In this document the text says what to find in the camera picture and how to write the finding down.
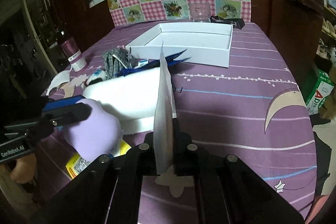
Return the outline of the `person's left hand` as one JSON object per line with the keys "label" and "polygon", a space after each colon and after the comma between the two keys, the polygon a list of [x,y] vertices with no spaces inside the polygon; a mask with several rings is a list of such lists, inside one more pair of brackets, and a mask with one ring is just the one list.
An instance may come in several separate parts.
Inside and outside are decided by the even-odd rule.
{"label": "person's left hand", "polygon": [[30,182],[37,169],[37,159],[34,153],[17,159],[15,168],[10,173],[10,178],[18,183],[25,184]]}

